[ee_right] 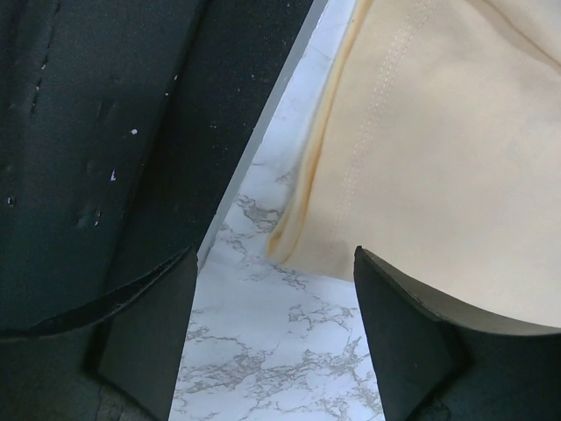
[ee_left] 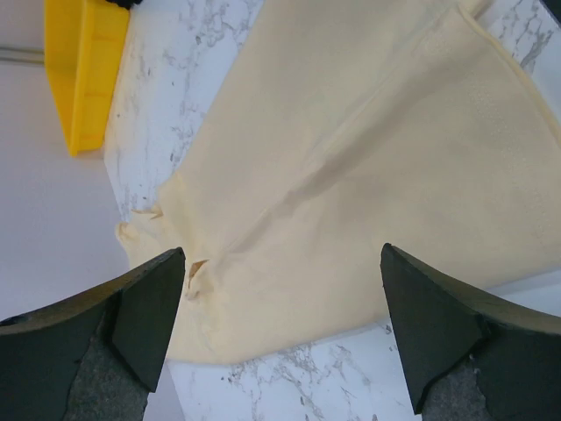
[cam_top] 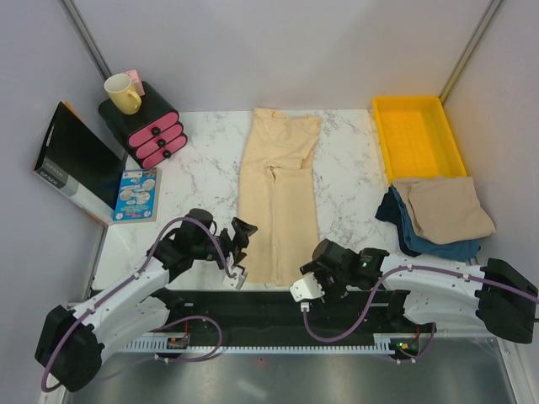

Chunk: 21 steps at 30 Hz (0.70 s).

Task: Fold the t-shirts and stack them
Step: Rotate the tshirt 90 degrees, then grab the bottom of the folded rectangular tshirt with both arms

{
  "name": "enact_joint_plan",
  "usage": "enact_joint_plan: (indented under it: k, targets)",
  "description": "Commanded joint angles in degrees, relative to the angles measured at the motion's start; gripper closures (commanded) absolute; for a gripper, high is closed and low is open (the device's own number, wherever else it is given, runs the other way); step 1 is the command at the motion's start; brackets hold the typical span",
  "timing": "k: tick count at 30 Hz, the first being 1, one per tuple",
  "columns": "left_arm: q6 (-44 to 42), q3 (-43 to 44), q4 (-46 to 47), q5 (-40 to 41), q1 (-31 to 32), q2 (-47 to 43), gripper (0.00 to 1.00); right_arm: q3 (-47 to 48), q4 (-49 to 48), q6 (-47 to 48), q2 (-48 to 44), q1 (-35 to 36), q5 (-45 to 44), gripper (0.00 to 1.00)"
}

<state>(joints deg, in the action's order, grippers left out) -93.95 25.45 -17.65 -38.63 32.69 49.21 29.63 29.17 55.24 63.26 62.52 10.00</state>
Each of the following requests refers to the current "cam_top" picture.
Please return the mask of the cream yellow t shirt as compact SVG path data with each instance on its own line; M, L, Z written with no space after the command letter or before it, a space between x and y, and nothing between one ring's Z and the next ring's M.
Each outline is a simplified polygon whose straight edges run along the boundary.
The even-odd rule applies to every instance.
M290 286L318 244L312 166L322 119L256 108L239 173L238 215L257 226L248 282Z

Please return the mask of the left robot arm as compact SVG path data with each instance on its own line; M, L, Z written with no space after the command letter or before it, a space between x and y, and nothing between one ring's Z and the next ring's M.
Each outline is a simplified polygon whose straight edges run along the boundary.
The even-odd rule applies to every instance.
M233 234L211 231L212 214L192 209L167 223L141 261L123 278L72 308L57 306L45 317L35 350L44 368L41 390L63 386L76 392L86 386L104 362L128 343L154 330L178 330L184 309L165 290L196 261L215 262L243 286L243 272L233 272L246 256L249 238L258 230L235 217Z

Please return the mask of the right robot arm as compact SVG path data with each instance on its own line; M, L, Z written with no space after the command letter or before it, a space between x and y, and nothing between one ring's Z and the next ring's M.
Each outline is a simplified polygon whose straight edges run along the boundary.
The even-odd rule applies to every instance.
M510 264L490 258L486 265L434 267L417 258L378 248L353 252L329 239L321 241L302 276L290 287L303 314L311 302L343 299L351 287L367 292L358 319L335 337L310 336L336 343L366 319L376 294L389 292L387 325L395 331L410 326L448 326L457 330L484 328L498 338L529 344L533 340L538 289Z

